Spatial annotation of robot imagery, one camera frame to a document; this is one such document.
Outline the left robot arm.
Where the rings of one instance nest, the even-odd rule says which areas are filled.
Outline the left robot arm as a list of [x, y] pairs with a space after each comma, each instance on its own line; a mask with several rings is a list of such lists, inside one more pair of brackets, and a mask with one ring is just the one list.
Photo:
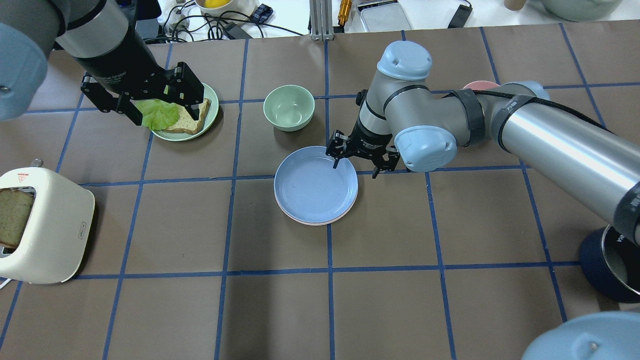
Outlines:
[[204, 85], [186, 63], [165, 70], [137, 33], [162, 13], [156, 0], [3, 0], [0, 3], [0, 118], [22, 116], [62, 49], [86, 71], [82, 93], [101, 112], [141, 125], [134, 101], [162, 100], [200, 116]]

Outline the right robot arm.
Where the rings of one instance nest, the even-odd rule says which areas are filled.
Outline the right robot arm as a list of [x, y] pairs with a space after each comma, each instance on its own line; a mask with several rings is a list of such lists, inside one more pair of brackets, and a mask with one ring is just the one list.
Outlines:
[[603, 219], [603, 233], [639, 245], [638, 145], [550, 101], [534, 81], [434, 98], [426, 86], [432, 64], [418, 43], [389, 44], [370, 87], [358, 94], [352, 133], [334, 132], [326, 154], [336, 162], [370, 160], [374, 175], [393, 171], [399, 159], [414, 173], [429, 173], [459, 147], [492, 138]]

